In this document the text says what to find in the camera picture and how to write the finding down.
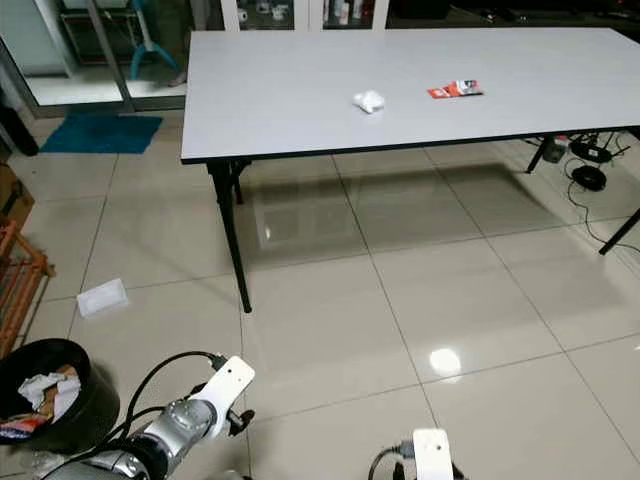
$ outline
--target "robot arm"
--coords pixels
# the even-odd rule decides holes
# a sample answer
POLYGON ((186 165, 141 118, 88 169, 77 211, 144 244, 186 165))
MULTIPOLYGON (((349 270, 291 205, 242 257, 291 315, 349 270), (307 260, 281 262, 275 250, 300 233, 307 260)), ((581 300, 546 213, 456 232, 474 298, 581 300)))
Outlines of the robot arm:
POLYGON ((196 443, 217 437, 226 421, 231 425, 230 435, 246 428, 253 414, 238 416, 231 406, 254 376, 249 365, 232 357, 199 392, 171 402, 143 429, 62 465, 46 479, 164 480, 196 443))

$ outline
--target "table top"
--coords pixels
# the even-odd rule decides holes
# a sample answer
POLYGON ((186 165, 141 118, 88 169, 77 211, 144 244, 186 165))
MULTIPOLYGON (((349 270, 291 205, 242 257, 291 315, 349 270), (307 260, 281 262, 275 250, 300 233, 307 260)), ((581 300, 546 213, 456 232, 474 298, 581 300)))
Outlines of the table top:
POLYGON ((195 32, 182 162, 637 125, 640 44, 610 29, 195 32), (427 93, 466 79, 485 95, 427 93))

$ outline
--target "trash bin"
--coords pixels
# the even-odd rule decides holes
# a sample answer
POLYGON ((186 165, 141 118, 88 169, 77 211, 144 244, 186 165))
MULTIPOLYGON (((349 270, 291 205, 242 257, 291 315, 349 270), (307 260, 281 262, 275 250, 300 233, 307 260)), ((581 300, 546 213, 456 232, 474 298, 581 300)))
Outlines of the trash bin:
POLYGON ((30 412, 31 404, 18 393, 18 387, 27 378, 46 375, 65 364, 76 369, 81 383, 69 410, 28 439, 0 438, 0 444, 74 454, 94 447, 111 431, 120 411, 118 393, 96 371, 80 345, 57 338, 30 343, 0 360, 0 418, 30 412))

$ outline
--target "wooden rack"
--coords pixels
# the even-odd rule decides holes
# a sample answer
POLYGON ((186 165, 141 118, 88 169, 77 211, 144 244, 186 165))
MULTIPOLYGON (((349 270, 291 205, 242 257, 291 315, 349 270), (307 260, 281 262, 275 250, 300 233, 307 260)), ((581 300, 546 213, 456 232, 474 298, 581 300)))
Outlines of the wooden rack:
POLYGON ((15 221, 0 227, 0 358, 13 349, 42 276, 55 271, 27 242, 15 221))

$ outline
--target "blue floor mat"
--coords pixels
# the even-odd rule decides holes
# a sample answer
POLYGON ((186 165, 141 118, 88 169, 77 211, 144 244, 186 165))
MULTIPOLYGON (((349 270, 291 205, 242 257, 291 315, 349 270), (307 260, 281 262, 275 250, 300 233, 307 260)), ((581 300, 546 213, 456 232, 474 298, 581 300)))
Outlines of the blue floor mat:
POLYGON ((41 152, 143 153, 162 122, 160 117, 70 115, 41 152))

